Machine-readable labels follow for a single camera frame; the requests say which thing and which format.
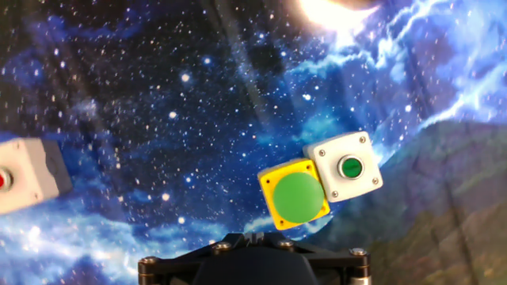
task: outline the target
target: black metal mount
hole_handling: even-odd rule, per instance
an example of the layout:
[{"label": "black metal mount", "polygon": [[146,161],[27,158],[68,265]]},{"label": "black metal mount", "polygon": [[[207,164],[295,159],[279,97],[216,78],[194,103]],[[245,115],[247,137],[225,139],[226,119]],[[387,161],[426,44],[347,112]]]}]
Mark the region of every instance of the black metal mount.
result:
[{"label": "black metal mount", "polygon": [[228,234],[222,241],[173,259],[145,257],[139,285],[370,285],[370,255],[334,253],[281,233]]}]

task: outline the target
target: control box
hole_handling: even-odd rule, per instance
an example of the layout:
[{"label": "control box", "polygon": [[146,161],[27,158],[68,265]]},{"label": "control box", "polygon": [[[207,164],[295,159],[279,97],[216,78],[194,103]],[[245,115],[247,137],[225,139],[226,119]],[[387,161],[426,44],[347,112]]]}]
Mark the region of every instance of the control box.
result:
[{"label": "control box", "polygon": [[288,230],[330,213],[312,160],[289,161],[257,176],[278,230]]},{"label": "control box", "polygon": [[372,141],[366,131],[347,133],[303,148],[317,166],[331,203],[361,196],[383,185]]},{"label": "control box", "polygon": [[71,190],[57,142],[13,139],[0,144],[0,215]]}]

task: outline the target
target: printed fabric backdrop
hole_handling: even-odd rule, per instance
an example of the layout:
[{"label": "printed fabric backdrop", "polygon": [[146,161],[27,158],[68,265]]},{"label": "printed fabric backdrop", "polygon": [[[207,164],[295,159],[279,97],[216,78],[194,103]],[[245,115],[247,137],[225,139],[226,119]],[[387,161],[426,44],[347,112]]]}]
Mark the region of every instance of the printed fabric backdrop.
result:
[{"label": "printed fabric backdrop", "polygon": [[284,233],[365,247],[375,284],[507,284],[504,0],[0,6],[0,140],[59,141],[74,185],[0,217],[0,284],[274,231],[257,173],[359,130],[385,185]]}]

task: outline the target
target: blue nebula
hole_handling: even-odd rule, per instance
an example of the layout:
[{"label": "blue nebula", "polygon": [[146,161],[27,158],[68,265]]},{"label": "blue nebula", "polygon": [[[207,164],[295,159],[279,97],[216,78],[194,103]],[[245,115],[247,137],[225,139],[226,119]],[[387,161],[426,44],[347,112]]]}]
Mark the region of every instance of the blue nebula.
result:
[{"label": "blue nebula", "polygon": [[[247,40],[178,53],[182,44],[150,57],[165,48],[151,43],[161,11],[133,7],[114,29],[71,26],[56,16],[25,18],[34,47],[5,61],[4,82],[34,93],[47,87],[62,61],[70,69],[74,57],[64,57],[74,38],[93,51],[113,42],[118,48],[109,59],[120,58],[124,49],[131,63],[120,70],[100,56],[93,59],[107,67],[100,76],[114,74],[128,87],[116,92],[102,79],[102,89],[86,89],[83,79],[75,84],[83,88],[76,93],[83,100],[72,105],[74,117],[59,122],[68,129],[42,131],[61,143],[74,191],[0,217],[0,276],[7,283],[77,284],[70,272],[80,270],[104,283],[135,284],[142,257],[176,257],[234,231],[274,231],[257,173],[299,158],[303,146],[334,135],[368,131],[383,165],[431,124],[507,122],[507,6],[501,0],[381,6],[347,44],[336,31],[315,28],[313,36],[262,48],[276,33],[252,19],[252,31],[244,28],[251,33]],[[196,33],[184,26],[163,29],[174,32],[172,40]],[[148,47],[136,53],[143,45]],[[232,52],[221,59],[226,48]],[[274,68],[254,68],[262,57]],[[180,65],[170,78],[166,69],[156,69],[159,63],[167,70]],[[143,85],[147,78],[154,78],[150,88]],[[248,100],[239,96],[242,88]],[[106,99],[88,100],[94,93]],[[101,120],[110,114],[113,120]],[[75,128],[76,118],[109,125],[84,135]],[[112,134],[116,126],[121,131]],[[4,132],[0,141],[19,135]],[[300,239],[318,232],[342,205],[285,234]]]}]

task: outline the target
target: bolt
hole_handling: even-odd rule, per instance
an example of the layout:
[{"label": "bolt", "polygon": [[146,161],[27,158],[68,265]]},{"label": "bolt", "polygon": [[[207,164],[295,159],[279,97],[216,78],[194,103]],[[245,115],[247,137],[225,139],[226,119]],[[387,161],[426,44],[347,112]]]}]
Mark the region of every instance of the bolt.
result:
[{"label": "bolt", "polygon": [[294,242],[292,242],[290,240],[282,240],[282,241],[278,241],[278,245],[280,247],[287,248],[287,247],[293,246]]},{"label": "bolt", "polygon": [[356,257],[362,257],[367,254],[366,250],[364,249],[350,249],[350,254],[356,256]]},{"label": "bolt", "polygon": [[159,258],[155,256],[144,257],[140,262],[144,264],[156,264]]},{"label": "bolt", "polygon": [[215,245],[215,249],[217,250],[228,250],[231,248],[231,244],[227,241],[221,241]]}]

